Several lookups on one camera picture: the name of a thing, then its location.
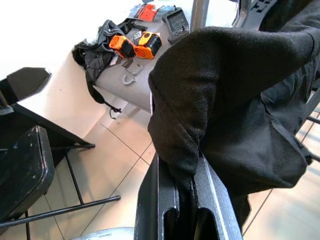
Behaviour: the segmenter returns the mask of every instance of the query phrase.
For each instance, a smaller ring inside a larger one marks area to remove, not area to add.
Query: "orange tape measure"
[[[145,31],[133,49],[135,54],[143,59],[153,59],[162,46],[159,33]]]
[[[109,48],[113,49],[121,58],[130,59],[135,56],[133,43],[122,35],[113,36]]]

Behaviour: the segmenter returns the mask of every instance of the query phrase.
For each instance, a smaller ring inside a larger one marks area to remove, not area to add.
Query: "black metal frame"
[[[28,211],[25,212],[25,217],[23,218],[19,218],[16,220],[9,220],[9,221],[5,221],[5,222],[0,222],[0,228],[8,228],[8,227],[12,227],[12,226],[16,226],[16,225],[20,225],[20,224],[25,224],[25,230],[26,230],[26,239],[27,240],[31,240],[31,233],[30,233],[30,226],[29,223],[33,222],[33,221],[37,221],[40,219],[46,219],[46,218],[50,218],[53,216],[57,216],[57,215],[61,215],[61,214],[66,214],[66,213],[70,213],[73,211],[77,211],[77,210],[81,210],[81,209],[85,209],[85,208],[89,208],[89,207],[93,207],[96,205],[100,205],[100,204],[106,204],[106,203],[110,203],[113,201],[118,201],[121,199],[121,197],[119,195],[113,196],[113,197],[108,197],[105,199],[101,199],[101,200],[96,200],[96,201],[91,201],[88,203],[84,203],[84,200],[81,196],[80,193],[80,189],[74,174],[74,170],[72,168],[72,165],[70,163],[70,159],[68,156],[68,151],[70,149],[92,149],[94,148],[96,145],[95,144],[82,144],[82,145],[73,145],[73,146],[64,146],[64,147],[52,147],[51,150],[52,151],[56,151],[56,150],[64,150],[65,151],[65,159],[72,177],[72,181],[79,199],[80,204],[79,205],[74,205],[74,206],[70,206],[70,207],[65,207],[65,208],[61,208],[58,210],[54,210],[54,211],[48,211],[48,212],[43,212],[40,214],[36,214],[36,215],[32,215],[29,216]]]
[[[44,127],[47,131],[51,130],[75,143],[81,144],[83,146],[89,145],[90,143],[73,134],[72,132],[62,128],[61,126],[55,124],[54,122],[44,118],[43,116],[27,109],[26,107],[19,104],[19,102],[11,105],[16,113],[22,114],[37,123],[37,125]]]
[[[315,110],[315,108],[318,106],[319,103],[320,103],[320,88],[318,88],[315,91],[311,99],[306,104],[304,119],[309,120],[315,124],[320,124],[320,119],[311,116],[311,113]],[[311,155],[313,160],[320,162],[320,156],[317,156],[315,154],[311,154]]]
[[[188,215],[194,222],[192,239],[243,240],[228,191],[202,154],[192,183],[196,202]],[[176,239],[180,211],[178,188],[156,153],[139,189],[133,239]],[[214,231],[205,222],[215,226]]]

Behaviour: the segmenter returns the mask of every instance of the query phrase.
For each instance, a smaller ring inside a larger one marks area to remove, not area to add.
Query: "gray chair seat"
[[[122,66],[127,59],[123,59],[121,64],[109,67],[105,69],[100,77],[96,81],[96,86],[98,88],[107,90],[108,92],[120,97],[121,99],[129,102],[143,110],[150,112],[150,88],[148,84],[149,73],[154,69],[155,64],[159,57],[170,48],[170,44],[167,41],[169,36],[169,31],[167,25],[163,22],[142,22],[136,21],[137,25],[144,25],[147,27],[147,31],[153,33],[160,33],[162,40],[162,46],[157,52],[154,59],[142,59],[139,57],[134,57],[134,61],[143,66],[143,70],[135,77],[134,83],[130,85],[124,85],[122,80],[125,75],[130,77],[128,71]],[[129,32],[127,37],[133,39],[133,35],[138,32],[138,30],[133,29]],[[135,63],[129,67],[130,70],[138,69]]]

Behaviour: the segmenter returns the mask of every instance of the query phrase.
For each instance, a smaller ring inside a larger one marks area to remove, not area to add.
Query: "white tile floor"
[[[128,104],[115,121],[108,113],[85,137],[91,150],[69,153],[85,202],[121,195],[121,200],[30,224],[32,240],[69,240],[102,229],[133,227],[137,194],[155,148],[147,131],[150,115]],[[320,156],[320,125],[307,122],[297,137]],[[243,226],[245,240],[320,239],[320,163],[314,162],[296,187],[249,196],[251,214]],[[78,204],[77,193],[63,160],[48,193],[30,215]],[[11,227],[0,240],[25,240],[25,226]]]

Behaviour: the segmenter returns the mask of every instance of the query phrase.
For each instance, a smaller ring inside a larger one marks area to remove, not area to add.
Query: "black jacket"
[[[271,13],[298,2],[279,1]],[[192,196],[200,151],[227,187],[240,225],[248,194],[293,187],[304,174],[311,157],[295,134],[320,66],[320,0],[302,10],[307,2],[292,19],[288,11],[270,14],[264,31],[198,30],[158,60],[149,75],[155,110],[148,130],[184,192],[182,204]]]

